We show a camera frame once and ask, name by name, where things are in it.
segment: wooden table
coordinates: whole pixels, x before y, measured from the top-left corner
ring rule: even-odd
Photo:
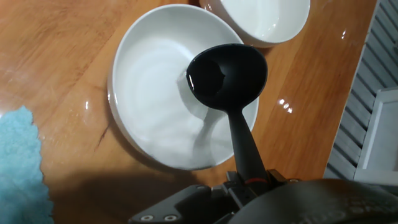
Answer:
[[[125,223],[194,183],[220,184],[234,160],[180,172],[137,153],[109,112],[106,77],[128,27],[188,0],[3,0],[0,114],[26,105],[42,140],[56,223]],[[376,0],[313,0],[293,40],[263,50],[269,79],[253,135],[268,169],[321,178]],[[292,113],[280,105],[288,103]]]

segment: black spoon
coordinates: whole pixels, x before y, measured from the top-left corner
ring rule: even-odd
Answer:
[[[236,169],[245,183],[268,182],[267,172],[243,117],[267,81],[267,63],[254,47],[219,45],[197,55],[187,68],[188,85],[204,105],[225,111],[235,154]]]

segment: light blue cloth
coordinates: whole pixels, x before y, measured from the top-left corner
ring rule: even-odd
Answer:
[[[32,113],[21,107],[0,118],[0,223],[53,223],[53,203],[42,183],[41,142]]]

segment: dark liquid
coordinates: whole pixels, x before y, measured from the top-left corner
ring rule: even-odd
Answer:
[[[187,70],[188,83],[201,96],[215,96],[223,87],[225,75],[211,60],[198,60]]]

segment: white bowl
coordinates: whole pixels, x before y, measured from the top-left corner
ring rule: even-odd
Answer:
[[[218,165],[233,155],[228,118],[209,110],[183,76],[200,52],[242,43],[230,26],[202,8],[171,4],[151,10],[124,35],[108,78],[109,104],[139,151],[178,169]],[[244,109],[252,129],[258,99]]]
[[[200,5],[255,47],[272,47],[295,37],[310,11],[310,0],[200,0]]]

